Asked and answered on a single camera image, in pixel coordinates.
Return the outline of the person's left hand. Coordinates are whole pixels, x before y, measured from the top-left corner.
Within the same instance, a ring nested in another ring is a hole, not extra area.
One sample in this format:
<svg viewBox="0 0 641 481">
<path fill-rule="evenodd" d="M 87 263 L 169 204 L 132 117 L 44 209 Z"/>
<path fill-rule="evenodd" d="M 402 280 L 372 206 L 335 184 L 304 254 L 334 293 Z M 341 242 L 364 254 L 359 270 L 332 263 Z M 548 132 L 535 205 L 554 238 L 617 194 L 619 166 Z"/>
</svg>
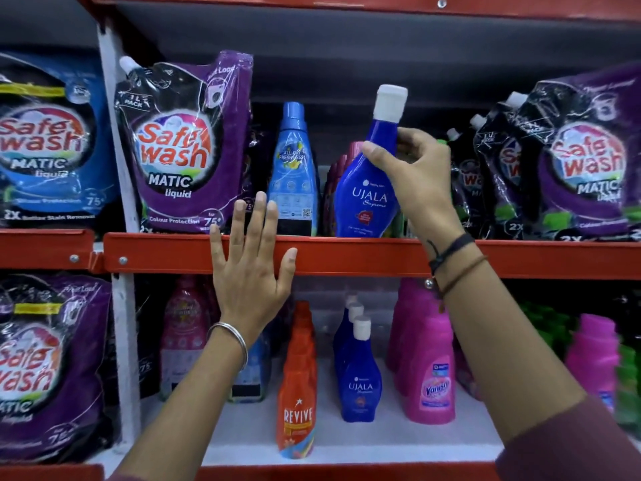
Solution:
<svg viewBox="0 0 641 481">
<path fill-rule="evenodd" d="M 275 318 L 285 301 L 276 295 L 278 272 L 274 269 L 274 249 L 278 209 L 267 200 L 267 213 L 256 258 L 244 257 L 246 202 L 234 204 L 229 234 L 226 278 L 214 283 L 221 320 L 241 332 L 247 345 L 255 342 L 265 326 Z"/>
</svg>

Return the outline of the person's right hand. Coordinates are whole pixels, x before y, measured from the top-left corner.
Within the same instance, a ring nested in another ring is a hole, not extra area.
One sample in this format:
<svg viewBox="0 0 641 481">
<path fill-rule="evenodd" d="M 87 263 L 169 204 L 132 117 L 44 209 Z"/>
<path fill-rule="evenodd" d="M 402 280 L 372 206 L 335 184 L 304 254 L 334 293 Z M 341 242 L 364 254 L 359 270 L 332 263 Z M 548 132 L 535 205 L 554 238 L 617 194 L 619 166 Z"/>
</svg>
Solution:
<svg viewBox="0 0 641 481">
<path fill-rule="evenodd" d="M 401 168 L 392 187 L 413 233 L 434 256 L 463 233 L 451 198 L 450 148 L 414 128 L 398 128 L 397 148 L 415 161 L 397 158 Z"/>
</svg>

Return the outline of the blue bottle with white cap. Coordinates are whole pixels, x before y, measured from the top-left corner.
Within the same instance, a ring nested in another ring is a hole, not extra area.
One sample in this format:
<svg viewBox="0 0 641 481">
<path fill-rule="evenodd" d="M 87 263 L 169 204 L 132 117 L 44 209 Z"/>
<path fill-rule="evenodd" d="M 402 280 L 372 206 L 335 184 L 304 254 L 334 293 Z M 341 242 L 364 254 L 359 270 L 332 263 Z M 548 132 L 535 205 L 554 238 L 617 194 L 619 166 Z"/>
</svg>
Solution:
<svg viewBox="0 0 641 481">
<path fill-rule="evenodd" d="M 395 155 L 397 128 L 405 111 L 408 89 L 381 85 L 366 141 Z M 381 238 L 397 215 L 399 205 L 387 175 L 362 151 L 348 165 L 334 198 L 339 238 Z"/>
<path fill-rule="evenodd" d="M 383 384 L 373 356 L 371 320 L 358 315 L 353 321 L 352 336 L 341 350 L 338 388 L 341 416 L 347 423 L 371 423 L 375 419 Z"/>
<path fill-rule="evenodd" d="M 342 319 L 333 337 L 333 363 L 337 379 L 340 378 L 340 368 L 342 363 L 341 349 L 344 345 L 344 342 L 348 339 L 348 336 L 351 336 L 353 334 L 353 325 L 350 321 L 349 315 L 350 306 L 352 305 L 356 305 L 358 307 L 362 306 L 362 304 L 358 301 L 358 293 L 356 292 L 347 293 Z"/>
</svg>

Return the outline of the person's left forearm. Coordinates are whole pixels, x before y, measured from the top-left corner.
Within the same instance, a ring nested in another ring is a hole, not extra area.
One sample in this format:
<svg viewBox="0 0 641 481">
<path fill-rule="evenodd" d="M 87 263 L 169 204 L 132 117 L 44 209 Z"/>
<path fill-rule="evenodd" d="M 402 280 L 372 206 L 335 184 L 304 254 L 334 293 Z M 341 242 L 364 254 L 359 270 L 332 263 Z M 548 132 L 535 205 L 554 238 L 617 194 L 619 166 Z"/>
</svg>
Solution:
<svg viewBox="0 0 641 481">
<path fill-rule="evenodd" d="M 156 418 L 108 481 L 195 481 L 233 381 L 245 363 L 244 348 L 260 330 L 232 324 L 213 328 L 202 354 L 170 394 Z"/>
</svg>

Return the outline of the person's right forearm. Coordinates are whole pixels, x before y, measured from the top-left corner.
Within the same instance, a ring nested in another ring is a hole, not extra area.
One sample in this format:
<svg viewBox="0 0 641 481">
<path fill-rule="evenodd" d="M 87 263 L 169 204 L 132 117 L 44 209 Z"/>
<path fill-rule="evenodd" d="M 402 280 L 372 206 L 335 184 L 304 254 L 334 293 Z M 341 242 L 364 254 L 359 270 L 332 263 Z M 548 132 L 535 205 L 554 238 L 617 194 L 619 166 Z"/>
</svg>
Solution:
<svg viewBox="0 0 641 481">
<path fill-rule="evenodd" d="M 641 481 L 641 452 L 544 342 L 469 235 L 429 258 L 504 445 L 501 481 Z"/>
</svg>

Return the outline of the red pink bottle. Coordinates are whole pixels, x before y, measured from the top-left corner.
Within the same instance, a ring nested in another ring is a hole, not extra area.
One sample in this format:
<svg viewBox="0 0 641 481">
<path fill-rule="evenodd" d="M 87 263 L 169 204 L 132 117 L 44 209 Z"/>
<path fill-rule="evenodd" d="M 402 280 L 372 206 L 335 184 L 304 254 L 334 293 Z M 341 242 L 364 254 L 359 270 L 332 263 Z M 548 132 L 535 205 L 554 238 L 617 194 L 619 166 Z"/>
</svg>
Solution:
<svg viewBox="0 0 641 481">
<path fill-rule="evenodd" d="M 332 163 L 328 171 L 328 176 L 325 185 L 325 193 L 323 196 L 323 221 L 322 221 L 322 231 L 325 236 L 335 236 L 336 233 L 336 222 L 335 222 L 335 210 L 334 210 L 334 200 L 335 192 L 337 186 L 341 180 L 341 177 L 348 168 L 348 166 L 353 162 L 353 160 L 360 153 L 362 148 L 362 141 L 351 142 L 349 145 L 348 152 L 339 157 L 337 161 Z"/>
</svg>

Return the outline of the orange bottle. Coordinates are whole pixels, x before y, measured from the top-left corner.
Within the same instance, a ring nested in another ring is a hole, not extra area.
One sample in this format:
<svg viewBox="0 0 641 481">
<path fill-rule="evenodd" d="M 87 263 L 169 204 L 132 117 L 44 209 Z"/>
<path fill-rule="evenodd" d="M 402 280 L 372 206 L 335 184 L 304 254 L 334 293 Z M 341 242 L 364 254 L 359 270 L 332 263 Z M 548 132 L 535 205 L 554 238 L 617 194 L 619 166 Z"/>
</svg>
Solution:
<svg viewBox="0 0 641 481">
<path fill-rule="evenodd" d="M 311 381 L 316 383 L 316 341 L 311 309 L 308 301 L 296 300 L 285 361 L 293 361 L 294 358 L 303 356 L 306 357 Z"/>
<path fill-rule="evenodd" d="M 304 365 L 287 362 L 277 396 L 276 440 L 285 459 L 304 459 L 313 450 L 316 428 L 316 384 Z"/>
</svg>

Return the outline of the green bottle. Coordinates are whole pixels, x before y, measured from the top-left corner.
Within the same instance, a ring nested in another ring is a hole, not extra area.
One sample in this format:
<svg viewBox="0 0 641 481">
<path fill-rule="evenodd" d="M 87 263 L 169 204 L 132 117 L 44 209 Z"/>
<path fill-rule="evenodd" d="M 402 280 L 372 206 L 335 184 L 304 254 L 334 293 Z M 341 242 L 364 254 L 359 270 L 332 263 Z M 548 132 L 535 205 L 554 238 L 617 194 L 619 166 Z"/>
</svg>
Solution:
<svg viewBox="0 0 641 481">
<path fill-rule="evenodd" d="M 401 239 L 416 239 L 416 235 L 413 233 L 412 226 L 409 224 L 408 219 L 403 214 L 402 211 L 399 211 L 394 220 L 390 225 L 390 233 L 393 238 Z"/>
</svg>

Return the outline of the silver bangle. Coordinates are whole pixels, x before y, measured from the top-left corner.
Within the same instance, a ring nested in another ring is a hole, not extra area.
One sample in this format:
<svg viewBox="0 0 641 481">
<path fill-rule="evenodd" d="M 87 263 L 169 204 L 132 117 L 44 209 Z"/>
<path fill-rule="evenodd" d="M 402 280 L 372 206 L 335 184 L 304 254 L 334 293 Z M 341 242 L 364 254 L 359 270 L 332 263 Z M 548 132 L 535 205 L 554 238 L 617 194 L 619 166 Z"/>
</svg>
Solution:
<svg viewBox="0 0 641 481">
<path fill-rule="evenodd" d="M 247 363 L 249 362 L 248 361 L 249 360 L 249 348 L 247 347 L 247 343 L 246 343 L 244 337 L 242 336 L 241 332 L 239 332 L 236 329 L 236 327 L 234 327 L 233 325 L 231 325 L 231 324 L 229 324 L 227 322 L 218 321 L 216 323 L 213 323 L 211 325 L 211 327 L 209 327 L 209 329 L 207 331 L 207 340 L 209 340 L 211 338 L 213 330 L 216 329 L 216 328 L 225 329 L 227 332 L 229 332 L 236 339 L 236 341 L 240 345 L 241 350 L 242 350 L 242 354 L 243 354 L 243 361 L 242 361 L 242 365 L 240 366 L 240 371 L 242 371 L 243 369 L 245 369 L 245 367 L 247 366 Z"/>
</svg>

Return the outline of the purple detergent pouch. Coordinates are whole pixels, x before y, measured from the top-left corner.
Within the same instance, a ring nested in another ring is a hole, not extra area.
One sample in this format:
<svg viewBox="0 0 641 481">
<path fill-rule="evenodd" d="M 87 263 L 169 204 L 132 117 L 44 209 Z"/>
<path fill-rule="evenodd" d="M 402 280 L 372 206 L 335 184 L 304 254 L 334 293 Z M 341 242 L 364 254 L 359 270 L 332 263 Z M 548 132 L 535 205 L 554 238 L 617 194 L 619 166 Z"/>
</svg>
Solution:
<svg viewBox="0 0 641 481">
<path fill-rule="evenodd" d="M 99 369 L 111 283 L 0 278 L 0 464 L 84 461 L 114 441 Z"/>
<path fill-rule="evenodd" d="M 209 64 L 119 60 L 114 108 L 143 233 L 223 231 L 241 198 L 254 58 Z"/>
<path fill-rule="evenodd" d="M 641 242 L 641 61 L 541 80 L 511 122 L 525 240 Z"/>
<path fill-rule="evenodd" d="M 461 225 L 476 239 L 486 239 L 491 231 L 485 206 L 485 186 L 481 162 L 474 150 L 479 115 L 467 128 L 447 131 L 451 150 L 451 192 Z"/>
<path fill-rule="evenodd" d="M 472 125 L 474 150 L 485 161 L 493 197 L 490 201 L 493 238 L 527 241 L 533 237 L 522 208 L 522 145 L 513 120 L 527 95 L 512 92 Z"/>
</svg>

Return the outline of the pink translucent bottle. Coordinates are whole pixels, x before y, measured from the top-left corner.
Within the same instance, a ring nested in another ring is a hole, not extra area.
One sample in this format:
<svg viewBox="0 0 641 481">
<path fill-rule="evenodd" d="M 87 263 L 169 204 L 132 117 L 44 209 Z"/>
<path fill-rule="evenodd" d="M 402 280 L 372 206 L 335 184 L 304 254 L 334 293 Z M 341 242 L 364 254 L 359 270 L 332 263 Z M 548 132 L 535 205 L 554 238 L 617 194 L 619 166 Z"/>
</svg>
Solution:
<svg viewBox="0 0 641 481">
<path fill-rule="evenodd" d="M 160 344 L 160 397 L 164 401 L 203 352 L 210 325 L 209 305 L 196 275 L 178 277 L 165 307 Z"/>
</svg>

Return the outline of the dark detergent pouch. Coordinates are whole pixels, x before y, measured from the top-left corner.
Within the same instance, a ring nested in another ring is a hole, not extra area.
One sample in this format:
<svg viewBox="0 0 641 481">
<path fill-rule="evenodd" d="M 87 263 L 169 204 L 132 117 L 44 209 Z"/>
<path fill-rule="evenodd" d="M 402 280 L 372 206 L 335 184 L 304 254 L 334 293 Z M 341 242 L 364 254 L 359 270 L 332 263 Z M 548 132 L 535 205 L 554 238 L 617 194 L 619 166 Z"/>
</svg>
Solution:
<svg viewBox="0 0 641 481">
<path fill-rule="evenodd" d="M 137 351 L 140 397 L 154 396 L 160 384 L 160 342 L 166 302 L 159 281 L 135 276 Z"/>
</svg>

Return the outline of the blue detergent pouch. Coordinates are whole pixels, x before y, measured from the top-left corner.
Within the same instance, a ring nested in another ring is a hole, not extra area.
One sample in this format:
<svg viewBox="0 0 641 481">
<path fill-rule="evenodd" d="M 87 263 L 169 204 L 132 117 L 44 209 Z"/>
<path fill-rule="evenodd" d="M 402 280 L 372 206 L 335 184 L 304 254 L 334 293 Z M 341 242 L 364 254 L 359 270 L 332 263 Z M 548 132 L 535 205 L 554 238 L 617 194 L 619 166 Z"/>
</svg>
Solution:
<svg viewBox="0 0 641 481">
<path fill-rule="evenodd" d="M 0 229 L 98 231 L 118 199 L 99 57 L 0 50 Z"/>
</svg>

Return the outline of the group of green bottles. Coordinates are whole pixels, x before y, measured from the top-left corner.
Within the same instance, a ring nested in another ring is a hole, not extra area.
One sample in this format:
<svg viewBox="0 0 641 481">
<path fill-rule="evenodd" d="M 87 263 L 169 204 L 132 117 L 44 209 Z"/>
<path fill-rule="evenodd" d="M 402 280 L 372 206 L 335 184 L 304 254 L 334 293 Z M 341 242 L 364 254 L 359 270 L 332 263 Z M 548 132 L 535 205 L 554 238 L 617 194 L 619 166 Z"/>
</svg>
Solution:
<svg viewBox="0 0 641 481">
<path fill-rule="evenodd" d="M 556 308 L 531 301 L 521 302 L 520 308 L 544 342 L 565 365 L 565 356 L 571 345 L 573 333 L 578 328 L 581 314 L 577 316 L 565 314 Z M 623 338 L 617 331 L 617 325 L 615 329 L 620 339 L 620 361 L 616 368 L 617 383 L 613 416 L 622 429 L 641 438 L 640 363 L 637 360 L 637 351 L 624 345 Z"/>
</svg>

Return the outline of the white shelf upright post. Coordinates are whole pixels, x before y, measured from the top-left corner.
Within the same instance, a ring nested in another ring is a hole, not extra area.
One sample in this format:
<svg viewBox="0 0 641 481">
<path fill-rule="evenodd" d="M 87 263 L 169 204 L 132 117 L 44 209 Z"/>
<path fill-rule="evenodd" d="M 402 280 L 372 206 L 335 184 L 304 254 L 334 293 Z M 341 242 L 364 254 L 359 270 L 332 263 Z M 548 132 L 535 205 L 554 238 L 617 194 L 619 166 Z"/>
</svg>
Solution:
<svg viewBox="0 0 641 481">
<path fill-rule="evenodd" d="M 124 225 L 127 232 L 139 231 L 135 192 L 119 135 L 115 109 L 116 85 L 126 75 L 119 64 L 124 56 L 120 36 L 111 20 L 97 30 L 100 60 L 106 99 L 112 129 L 112 138 L 119 179 L 120 197 L 124 211 Z M 125 453 L 141 434 L 142 420 L 139 387 L 139 354 L 137 347 L 137 323 L 135 307 L 135 278 L 131 273 L 112 273 L 114 331 L 117 353 L 117 378 L 119 390 L 119 420 L 121 439 L 116 451 Z"/>
</svg>

